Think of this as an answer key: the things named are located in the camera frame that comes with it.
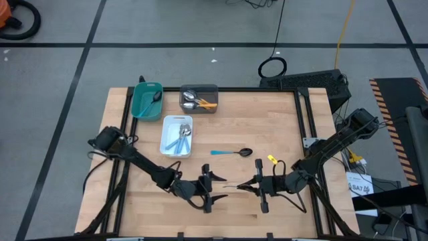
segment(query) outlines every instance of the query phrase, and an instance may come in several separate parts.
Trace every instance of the blue spoon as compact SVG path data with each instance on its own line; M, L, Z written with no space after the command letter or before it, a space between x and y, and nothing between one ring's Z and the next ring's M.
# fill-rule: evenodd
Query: blue spoon
M153 95L152 102L146 108L144 108L144 110L142 110L142 112L140 112L138 117L143 117L146 114L146 111L148 110L148 108L150 106L152 106L153 103L160 101L161 98L162 98L162 91L156 91L156 93Z
M241 157L248 157L253 153L253 150L251 150L250 148L242 148L240 151L211 151L212 155L234 154L234 153L241 155Z

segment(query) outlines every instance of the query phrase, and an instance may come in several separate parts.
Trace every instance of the white label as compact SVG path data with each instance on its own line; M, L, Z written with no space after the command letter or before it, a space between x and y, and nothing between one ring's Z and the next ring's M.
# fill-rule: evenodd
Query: white label
M364 175L364 174L360 175L358 173L351 173L347 171L346 177L348 178L349 188L351 188L356 193L360 195L368 195L373 193L373 184L371 184L372 182L371 176ZM351 192L350 194L351 194L351 197L358 196L353 192ZM355 213L377 217L377 210L364 210L364 211L357 211Z

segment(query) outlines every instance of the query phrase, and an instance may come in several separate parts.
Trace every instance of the gray container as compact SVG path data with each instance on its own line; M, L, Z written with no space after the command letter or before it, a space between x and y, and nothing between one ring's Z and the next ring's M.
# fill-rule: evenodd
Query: gray container
M183 105L189 102L183 96L184 92L196 93L198 100L206 100L210 104L217 104L216 107L194 109L185 108ZM185 84L180 87L180 107L186 114L213 114L217 111L219 103L219 88L215 84Z

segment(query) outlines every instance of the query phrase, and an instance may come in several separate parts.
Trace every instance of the yellow clip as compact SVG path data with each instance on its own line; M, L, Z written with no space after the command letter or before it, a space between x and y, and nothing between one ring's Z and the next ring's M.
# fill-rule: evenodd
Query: yellow clip
M268 155L267 157L271 162L274 163L274 165L278 164L278 160L275 159L275 157L273 155Z
M356 155L351 150L349 150L349 154L350 154L350 158L349 158L350 163L357 163L362 159L361 156Z

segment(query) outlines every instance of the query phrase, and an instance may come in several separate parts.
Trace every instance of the wooden table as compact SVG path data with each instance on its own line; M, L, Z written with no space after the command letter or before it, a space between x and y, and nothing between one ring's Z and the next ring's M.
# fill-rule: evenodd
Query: wooden table
M120 126L126 91L126 88L110 89L100 129L107 125ZM318 136L333 135L335 130L325 89L310 89L310 100ZM306 118L303 99L301 103ZM170 114L183 114L178 92L165 92L163 117ZM153 123L138 123L136 134L140 139L135 147L157 165L166 167L176 159L159 152L163 117ZM271 175L273 164L268 155L284 160L287 173L291 171L291 165L303 157L293 93L220 92L215 114L193 114L192 117L192 155L182 159L182 179L196 179L201 174L201 166L209 163L216 175L228 180L213 182L211 195L226 193L229 197L217 201L212 213L204 214L181 198L159 189L148 174L131 165L121 236L176 237L177 232L184 232L186 237L263 238L267 232L272 232L276 238L316 237L309 187L301 192L308 210L306 214L280 197L268 197L270 213L263 214L258 197L223 187L251 179L256 172L254 160L257 158L263 159L264 174ZM248 158L210 155L210 150L214 149L240 150L243 147L252 148L253 155ZM101 160L95 157L91 168ZM107 162L89 178L76 231L83 230L104 205L111 168L112 162ZM332 205L350 228L359 233L342 164L328 161L324 170ZM296 195L288 196L298 202ZM321 210L324 233L328 233L324 208ZM115 213L116 206L110 216L110 231Z

